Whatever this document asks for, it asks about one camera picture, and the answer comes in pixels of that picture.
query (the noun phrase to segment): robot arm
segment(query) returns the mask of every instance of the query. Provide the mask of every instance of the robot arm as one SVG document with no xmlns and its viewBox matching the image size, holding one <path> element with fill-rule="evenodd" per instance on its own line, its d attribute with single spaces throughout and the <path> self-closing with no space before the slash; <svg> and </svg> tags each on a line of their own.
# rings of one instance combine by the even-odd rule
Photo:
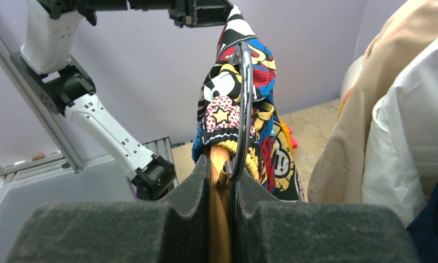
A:
<svg viewBox="0 0 438 263">
<path fill-rule="evenodd" d="M 227 0 L 27 0 L 26 42 L 11 55 L 13 64 L 42 104 L 86 130 L 120 164 L 139 199 L 158 199 L 175 179 L 174 166 L 143 147 L 106 110 L 93 81 L 70 55 L 74 34 L 96 11 L 168 9 L 182 27 L 224 25 Z M 59 77 L 45 82 L 51 73 Z"/>
</svg>

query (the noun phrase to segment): clothing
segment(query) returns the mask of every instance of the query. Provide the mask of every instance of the clothing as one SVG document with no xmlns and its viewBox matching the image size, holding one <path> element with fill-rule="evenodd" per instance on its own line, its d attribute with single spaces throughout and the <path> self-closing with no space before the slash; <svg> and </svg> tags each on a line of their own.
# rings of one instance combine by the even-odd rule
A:
<svg viewBox="0 0 438 263">
<path fill-rule="evenodd" d="M 217 46 L 216 63 L 203 83 L 198 102 L 198 131 L 192 157 L 199 156 L 211 145 L 237 150 L 240 116 L 241 75 L 238 67 L 227 61 L 235 45 L 245 41 L 252 50 L 253 113 L 246 167 L 251 176 L 279 199 L 304 200 L 302 185 L 290 154 L 280 118 L 274 106 L 275 60 L 239 8 L 234 6 Z"/>
<path fill-rule="evenodd" d="M 406 228 L 412 237 L 422 263 L 438 263 L 438 182 L 429 204 Z"/>
<path fill-rule="evenodd" d="M 282 131 L 283 131 L 283 133 L 284 133 L 284 136 L 285 136 L 285 140 L 287 141 L 287 142 L 290 142 L 291 143 L 291 133 L 290 133 L 290 129 L 288 128 L 288 126 L 285 124 L 285 122 L 284 121 L 282 121 L 282 119 L 280 118 L 280 115 L 278 115 L 277 114 L 277 117 L 279 118 L 279 120 L 280 120 L 280 125 L 282 126 Z M 290 144 L 290 154 L 291 154 L 291 156 L 293 156 L 293 146 Z"/>
<path fill-rule="evenodd" d="M 348 101 L 348 98 L 353 91 L 353 86 L 359 78 L 359 74 L 362 70 L 362 62 L 364 61 L 364 56 L 360 56 L 356 59 L 351 66 L 348 68 L 345 77 L 343 78 L 342 90 L 340 92 L 340 107 L 338 108 L 337 119 L 340 118 L 340 115 L 343 112 L 343 108 Z"/>
<path fill-rule="evenodd" d="M 308 185 L 308 200 L 361 202 L 365 148 L 374 104 L 396 76 L 438 37 L 438 0 L 409 0 L 368 46 L 362 71 Z"/>
<path fill-rule="evenodd" d="M 374 106 L 362 202 L 389 207 L 407 226 L 426 205 L 421 180 L 438 181 L 438 38 Z"/>
</svg>

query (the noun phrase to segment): foam pad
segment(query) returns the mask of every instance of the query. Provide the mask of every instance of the foam pad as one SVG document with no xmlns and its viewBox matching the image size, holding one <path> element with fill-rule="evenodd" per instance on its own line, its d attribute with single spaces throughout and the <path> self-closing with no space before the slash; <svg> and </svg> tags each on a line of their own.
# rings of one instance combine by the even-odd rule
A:
<svg viewBox="0 0 438 263">
<path fill-rule="evenodd" d="M 420 262 L 387 208 L 281 202 L 246 172 L 237 193 L 235 262 Z"/>
<path fill-rule="evenodd" d="M 157 202 L 41 207 L 7 262 L 207 262 L 209 172 L 209 158 L 201 156 Z M 281 202 L 247 172 L 237 198 L 235 262 L 419 262 L 388 209 Z"/>
<path fill-rule="evenodd" d="M 7 262 L 207 262 L 209 159 L 158 202 L 56 203 L 26 221 Z"/>
</svg>

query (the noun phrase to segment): dark blue fabric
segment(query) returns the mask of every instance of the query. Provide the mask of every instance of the dark blue fabric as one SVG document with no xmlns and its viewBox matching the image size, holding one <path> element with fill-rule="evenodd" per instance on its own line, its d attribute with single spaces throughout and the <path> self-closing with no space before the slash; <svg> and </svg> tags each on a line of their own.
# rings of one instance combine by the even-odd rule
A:
<svg viewBox="0 0 438 263">
<path fill-rule="evenodd" d="M 407 227 L 420 259 L 424 263 L 438 262 L 438 183 L 429 204 Z"/>
</svg>

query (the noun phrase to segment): cartoon print fabric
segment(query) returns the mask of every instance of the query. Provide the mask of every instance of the cartoon print fabric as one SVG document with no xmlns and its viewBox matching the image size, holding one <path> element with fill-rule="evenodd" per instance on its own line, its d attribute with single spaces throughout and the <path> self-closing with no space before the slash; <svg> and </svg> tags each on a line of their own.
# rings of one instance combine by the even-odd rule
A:
<svg viewBox="0 0 438 263">
<path fill-rule="evenodd" d="M 274 107 L 275 60 L 234 6 L 219 38 L 216 63 L 206 76 L 198 102 L 198 132 L 192 149 L 200 155 L 218 145 L 235 153 L 240 116 L 239 66 L 228 63 L 235 45 L 245 41 L 252 51 L 253 113 L 246 167 L 275 197 L 303 201 L 302 185 L 279 116 Z"/>
</svg>

